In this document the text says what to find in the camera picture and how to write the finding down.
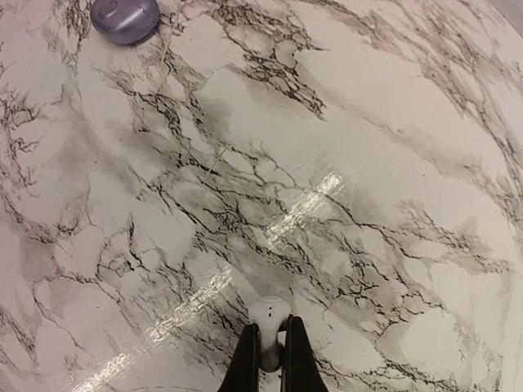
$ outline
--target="gray corner background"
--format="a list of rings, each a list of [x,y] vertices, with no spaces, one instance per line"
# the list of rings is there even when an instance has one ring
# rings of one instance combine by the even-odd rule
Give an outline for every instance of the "gray corner background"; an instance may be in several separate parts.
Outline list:
[[[523,36],[523,0],[490,0],[490,2]]]

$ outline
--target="marble surface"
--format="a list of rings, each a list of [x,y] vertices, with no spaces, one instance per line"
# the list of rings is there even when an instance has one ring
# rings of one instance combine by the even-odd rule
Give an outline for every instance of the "marble surface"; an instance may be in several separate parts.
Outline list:
[[[0,5],[2,392],[213,392],[268,294],[332,392],[523,390],[523,38],[487,2],[163,0],[130,48],[89,7]]]

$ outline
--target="white plastic object held by gripper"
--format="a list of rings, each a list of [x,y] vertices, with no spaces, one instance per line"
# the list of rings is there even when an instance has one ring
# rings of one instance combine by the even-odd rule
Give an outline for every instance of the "white plastic object held by gripper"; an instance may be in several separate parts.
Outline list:
[[[280,366],[282,345],[278,331],[291,314],[291,306],[277,296],[266,296],[248,308],[248,317],[260,329],[261,360],[263,372],[276,372]]]

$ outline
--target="white marble countertop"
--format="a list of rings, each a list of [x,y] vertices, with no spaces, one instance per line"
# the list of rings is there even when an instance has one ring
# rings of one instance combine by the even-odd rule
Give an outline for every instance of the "white marble countertop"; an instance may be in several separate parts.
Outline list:
[[[125,48],[2,0],[0,390],[214,392],[268,294],[331,392],[523,390],[523,38],[472,0],[160,6]]]

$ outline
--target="white earbud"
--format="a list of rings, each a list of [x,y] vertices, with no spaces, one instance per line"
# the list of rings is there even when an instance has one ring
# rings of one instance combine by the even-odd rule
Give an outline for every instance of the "white earbud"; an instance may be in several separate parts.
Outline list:
[[[266,296],[248,308],[248,316],[260,328],[261,363],[264,372],[279,369],[281,344],[278,331],[291,314],[290,305],[277,296]]]

